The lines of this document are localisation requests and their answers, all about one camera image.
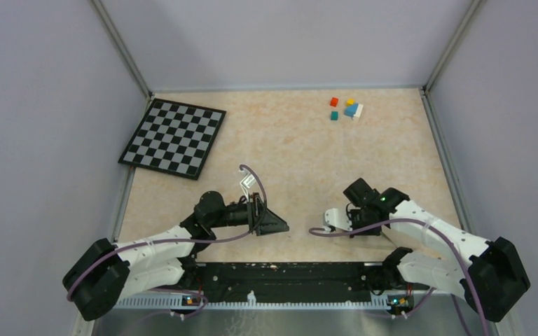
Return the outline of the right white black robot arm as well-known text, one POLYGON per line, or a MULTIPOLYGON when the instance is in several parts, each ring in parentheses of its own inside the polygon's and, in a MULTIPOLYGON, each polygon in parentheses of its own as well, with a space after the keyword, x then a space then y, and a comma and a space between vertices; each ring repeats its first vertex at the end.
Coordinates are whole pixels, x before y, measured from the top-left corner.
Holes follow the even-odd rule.
POLYGON ((385 235, 396 248, 382 262, 391 288, 422 284, 462 298, 500 322, 530 289, 515 245, 473 235, 429 213, 396 188, 378 192, 362 178, 343 192, 351 204, 323 214, 330 235, 385 235))

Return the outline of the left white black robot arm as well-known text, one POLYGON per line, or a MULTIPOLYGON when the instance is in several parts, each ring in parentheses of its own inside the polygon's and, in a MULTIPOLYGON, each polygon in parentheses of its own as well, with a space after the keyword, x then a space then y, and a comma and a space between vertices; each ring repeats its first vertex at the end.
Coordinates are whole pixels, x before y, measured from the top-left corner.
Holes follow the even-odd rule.
POLYGON ((196 255, 211 244, 288 232, 287 222, 268 208, 265 189, 250 192, 256 173, 245 164, 240 169, 246 175, 236 202, 226 203, 211 190, 200 196, 191 215, 160 234, 122 244, 94 241, 62 279, 67 301, 85 321, 93 321, 131 295, 161 286, 192 287, 196 255))

